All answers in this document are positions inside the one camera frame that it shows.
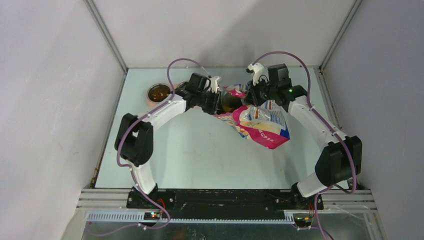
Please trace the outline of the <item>colourful cat food bag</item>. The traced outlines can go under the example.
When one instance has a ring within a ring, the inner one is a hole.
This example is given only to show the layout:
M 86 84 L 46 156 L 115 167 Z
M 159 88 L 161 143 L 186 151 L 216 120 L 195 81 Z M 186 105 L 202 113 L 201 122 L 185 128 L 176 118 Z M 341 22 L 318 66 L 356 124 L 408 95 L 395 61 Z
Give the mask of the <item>colourful cat food bag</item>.
M 272 150 L 290 140 L 284 109 L 273 100 L 259 106 L 243 102 L 247 96 L 244 84 L 221 86 L 219 92 L 223 113 L 214 117 L 232 127 L 242 138 Z

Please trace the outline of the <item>pink double pet bowl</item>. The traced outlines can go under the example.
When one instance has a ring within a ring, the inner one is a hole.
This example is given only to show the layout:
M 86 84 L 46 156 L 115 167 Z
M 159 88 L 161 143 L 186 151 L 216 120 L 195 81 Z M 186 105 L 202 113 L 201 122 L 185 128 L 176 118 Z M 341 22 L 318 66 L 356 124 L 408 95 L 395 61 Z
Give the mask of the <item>pink double pet bowl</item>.
M 154 109 L 162 101 L 169 99 L 173 94 L 169 83 L 157 83 L 149 87 L 146 93 L 147 106 Z

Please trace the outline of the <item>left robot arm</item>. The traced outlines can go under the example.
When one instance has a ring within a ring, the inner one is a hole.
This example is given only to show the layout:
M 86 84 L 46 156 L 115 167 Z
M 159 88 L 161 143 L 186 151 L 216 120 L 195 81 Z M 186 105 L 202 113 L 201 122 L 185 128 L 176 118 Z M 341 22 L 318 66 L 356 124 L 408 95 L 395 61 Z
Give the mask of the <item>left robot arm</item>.
M 154 152 L 154 133 L 171 119 L 200 107 L 214 115 L 219 110 L 220 76 L 193 73 L 189 81 L 171 91 L 170 96 L 144 115 L 125 114 L 119 125 L 114 147 L 117 160 L 125 160 L 135 188 L 140 192 L 138 201 L 145 208 L 158 202 L 157 183 L 153 178 L 150 158 Z

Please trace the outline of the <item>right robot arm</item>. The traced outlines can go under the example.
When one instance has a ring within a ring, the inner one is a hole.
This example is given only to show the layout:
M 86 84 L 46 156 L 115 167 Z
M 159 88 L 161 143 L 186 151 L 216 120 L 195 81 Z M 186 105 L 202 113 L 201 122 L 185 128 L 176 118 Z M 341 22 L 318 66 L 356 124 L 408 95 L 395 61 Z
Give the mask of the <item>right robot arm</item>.
M 246 72 L 252 79 L 247 84 L 246 101 L 256 106 L 275 102 L 311 134 L 321 151 L 314 172 L 292 186 L 291 204 L 304 209 L 311 196 L 339 182 L 356 179 L 361 171 L 362 141 L 327 121 L 312 105 L 308 92 L 300 85 L 292 85 L 285 64 L 268 67 L 266 79 L 261 78 L 264 70 L 258 62 L 248 65 Z

